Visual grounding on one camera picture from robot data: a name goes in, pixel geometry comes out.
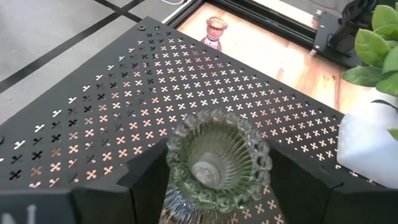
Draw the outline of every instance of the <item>black frame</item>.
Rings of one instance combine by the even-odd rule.
[[[220,9],[230,12],[236,16],[241,17],[265,30],[269,30],[272,33],[283,37],[284,39],[291,41],[295,44],[302,46],[307,50],[315,49],[315,37],[317,30],[306,26],[289,16],[286,16],[280,12],[277,12],[269,7],[254,2],[252,0],[197,0],[191,1],[189,4],[184,6],[176,15],[171,17],[166,24],[176,29],[182,23],[184,23],[194,12],[199,9],[205,2],[210,3]],[[339,18],[328,14],[328,19],[337,20]],[[346,59],[337,57],[336,54],[330,52],[330,50],[317,50],[317,54],[325,57],[332,62],[341,65],[342,67],[352,68],[357,66],[347,62]]]

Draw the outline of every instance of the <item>white pot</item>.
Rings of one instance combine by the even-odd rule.
[[[398,142],[387,129],[398,129],[398,98],[371,90],[340,124],[337,161],[378,184],[398,189]]]

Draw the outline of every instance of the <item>gray floor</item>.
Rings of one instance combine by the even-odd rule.
[[[134,3],[138,0],[107,1],[122,8],[131,1]],[[322,8],[310,1],[319,1],[319,4],[338,13],[349,0],[283,1],[309,13]],[[162,21],[178,7],[180,6],[166,4],[161,0],[145,0],[129,12],[141,18],[151,16]],[[0,0],[0,82],[36,62],[41,56],[56,52],[65,41],[79,39],[84,30],[99,21],[105,21],[112,13],[112,9],[95,0]],[[0,124],[134,24],[127,17],[119,17],[0,93]]]

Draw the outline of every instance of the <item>clear glass vase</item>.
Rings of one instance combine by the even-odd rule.
[[[269,185],[269,145],[245,119],[221,110],[188,115],[167,146],[170,167],[161,224],[230,223]]]

